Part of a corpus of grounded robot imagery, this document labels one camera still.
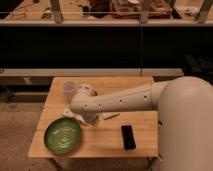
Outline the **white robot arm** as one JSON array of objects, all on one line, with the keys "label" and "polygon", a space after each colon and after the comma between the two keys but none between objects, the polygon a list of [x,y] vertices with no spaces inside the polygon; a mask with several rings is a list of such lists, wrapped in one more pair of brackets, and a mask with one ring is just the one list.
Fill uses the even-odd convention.
[{"label": "white robot arm", "polygon": [[93,96],[87,85],[71,101],[71,111],[155,111],[160,120],[160,171],[213,171],[213,85],[192,76]]}]

